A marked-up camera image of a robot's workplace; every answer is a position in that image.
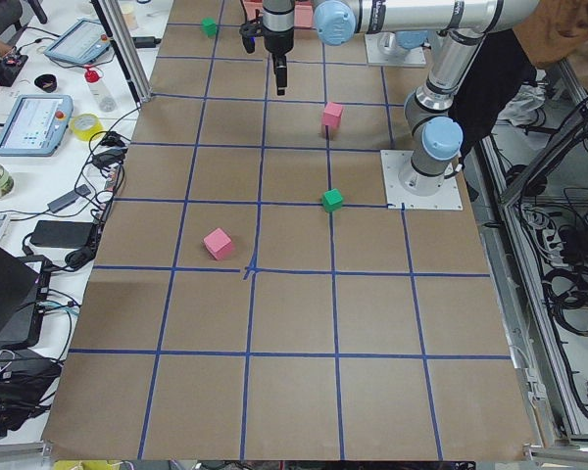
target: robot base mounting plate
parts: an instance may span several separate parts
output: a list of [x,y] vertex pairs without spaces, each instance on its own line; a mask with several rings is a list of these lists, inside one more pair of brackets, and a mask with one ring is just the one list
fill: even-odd
[[385,199],[389,209],[421,209],[430,211],[461,211],[462,198],[455,178],[445,179],[440,190],[433,196],[417,196],[403,187],[399,181],[399,170],[409,165],[412,151],[382,150],[383,181]]
[[427,65],[421,47],[406,51],[405,55],[388,56],[379,50],[379,34],[366,34],[366,52],[371,66],[423,68]]

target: tape roll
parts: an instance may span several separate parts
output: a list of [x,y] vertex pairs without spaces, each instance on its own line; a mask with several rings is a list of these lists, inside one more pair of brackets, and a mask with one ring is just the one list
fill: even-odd
[[70,121],[70,130],[78,140],[89,142],[92,138],[102,137],[105,129],[96,115],[86,114],[73,117]]

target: cube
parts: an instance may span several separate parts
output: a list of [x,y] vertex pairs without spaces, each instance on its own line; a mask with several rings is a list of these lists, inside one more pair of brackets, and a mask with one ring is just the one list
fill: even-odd
[[221,261],[233,253],[234,246],[233,241],[230,239],[226,232],[221,228],[217,228],[212,233],[207,235],[203,242],[205,248],[212,254],[216,260]]
[[327,212],[337,211],[344,204],[344,198],[337,188],[331,189],[322,195],[322,206]]
[[343,112],[344,106],[329,101],[322,112],[322,125],[337,129],[340,126]]
[[204,18],[201,21],[201,27],[203,32],[207,34],[207,37],[213,37],[218,32],[218,25],[213,18]]

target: black pants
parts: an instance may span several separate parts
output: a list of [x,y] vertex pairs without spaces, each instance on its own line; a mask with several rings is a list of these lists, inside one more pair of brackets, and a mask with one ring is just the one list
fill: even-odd
[[487,137],[497,115],[536,70],[511,29],[488,34],[455,96],[449,117],[464,131],[462,155]]

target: blue joint cap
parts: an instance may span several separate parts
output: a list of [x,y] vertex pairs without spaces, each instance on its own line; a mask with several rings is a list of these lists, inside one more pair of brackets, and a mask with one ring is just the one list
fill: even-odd
[[355,34],[355,14],[342,2],[327,0],[314,11],[314,26],[320,41],[328,46],[339,46]]
[[427,31],[398,31],[396,42],[403,49],[412,50],[420,47],[427,40]]
[[422,132],[422,147],[439,162],[446,162],[457,155],[463,140],[462,128],[449,117],[435,117]]

